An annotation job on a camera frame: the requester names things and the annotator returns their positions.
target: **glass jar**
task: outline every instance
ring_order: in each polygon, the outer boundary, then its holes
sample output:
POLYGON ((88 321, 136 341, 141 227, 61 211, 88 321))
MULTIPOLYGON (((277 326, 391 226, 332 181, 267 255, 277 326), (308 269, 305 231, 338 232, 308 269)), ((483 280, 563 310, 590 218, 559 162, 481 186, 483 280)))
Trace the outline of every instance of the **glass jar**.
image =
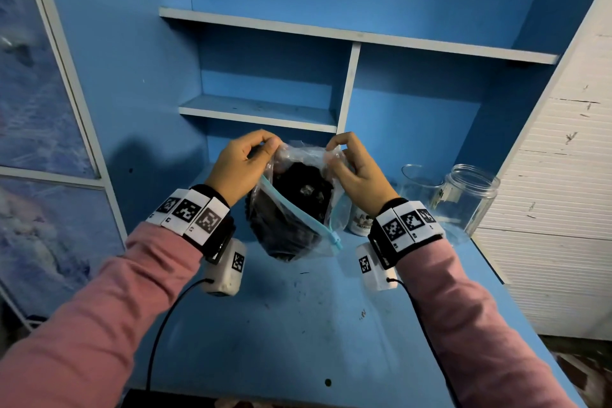
POLYGON ((408 200, 418 200, 427 208, 432 207, 440 189, 444 186, 444 178, 423 165, 403 165, 404 179, 399 187, 399 195, 408 200))
POLYGON ((497 196, 499 178, 476 166, 459 164, 446 175, 432 203, 441 224, 452 224, 471 236, 497 196))

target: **plastic bag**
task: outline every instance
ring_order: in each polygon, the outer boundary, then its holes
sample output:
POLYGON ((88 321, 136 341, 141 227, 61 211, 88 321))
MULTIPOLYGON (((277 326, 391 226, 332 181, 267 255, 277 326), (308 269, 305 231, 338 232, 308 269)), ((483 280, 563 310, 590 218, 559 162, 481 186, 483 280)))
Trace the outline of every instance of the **plastic bag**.
POLYGON ((337 231, 349 220, 351 201, 329 170, 326 151, 302 142, 278 149, 257 186, 247 196, 247 219, 271 257, 292 261, 332 256, 342 249, 337 231))

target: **pink long-sleeve shirt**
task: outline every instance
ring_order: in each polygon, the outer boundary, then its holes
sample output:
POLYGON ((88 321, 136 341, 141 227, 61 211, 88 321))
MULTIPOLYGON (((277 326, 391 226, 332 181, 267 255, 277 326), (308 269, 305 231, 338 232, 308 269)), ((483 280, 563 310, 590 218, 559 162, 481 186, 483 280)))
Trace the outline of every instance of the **pink long-sleeve shirt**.
MULTIPOLYGON (((3 408, 111 408, 156 316, 195 275, 202 255, 142 223, 123 257, 0 361, 3 408)), ((397 270, 464 408, 575 407, 551 369, 505 323, 493 297, 467 278, 445 240, 404 257, 397 270)))

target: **white shelf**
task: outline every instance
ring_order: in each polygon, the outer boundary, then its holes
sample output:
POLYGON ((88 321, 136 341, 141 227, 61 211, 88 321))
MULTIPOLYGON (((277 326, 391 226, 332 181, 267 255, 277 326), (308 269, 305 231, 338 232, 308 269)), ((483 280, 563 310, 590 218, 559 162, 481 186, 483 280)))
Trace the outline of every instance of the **white shelf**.
POLYGON ((471 44, 459 44, 457 42, 444 42, 441 40, 404 38, 401 36, 389 36, 387 34, 363 33, 336 28, 321 28, 319 26, 299 25, 282 21, 258 20, 256 18, 218 15, 215 13, 179 10, 167 7, 160 7, 159 15, 163 18, 175 18, 217 25, 240 26, 242 28, 277 31, 280 33, 303 34, 320 38, 352 40, 354 42, 369 42, 387 46, 420 48, 422 50, 436 50, 438 52, 449 52, 452 54, 487 56, 490 58, 502 58, 505 60, 517 60, 519 62, 528 63, 556 64, 559 59, 558 55, 528 52, 526 50, 512 50, 511 48, 473 46, 471 44))
POLYGON ((236 97, 200 95, 179 107, 181 115, 244 121, 258 125, 283 126, 336 133, 337 126, 329 110, 261 102, 236 97))

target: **wrist strap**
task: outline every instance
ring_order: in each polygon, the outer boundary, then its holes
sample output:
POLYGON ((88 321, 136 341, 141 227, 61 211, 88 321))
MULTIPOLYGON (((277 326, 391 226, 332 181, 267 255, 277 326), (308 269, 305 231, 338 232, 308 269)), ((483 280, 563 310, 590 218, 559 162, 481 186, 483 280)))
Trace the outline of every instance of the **wrist strap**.
POLYGON ((376 217, 368 236, 386 270, 411 251, 445 237, 444 229, 423 203, 414 201, 394 205, 383 207, 387 209, 376 217))
POLYGON ((196 189, 176 189, 147 222, 170 229, 200 250, 209 261, 216 263, 220 249, 215 247, 226 244, 236 230, 233 218, 228 216, 229 209, 225 201, 215 196, 204 195, 196 189))

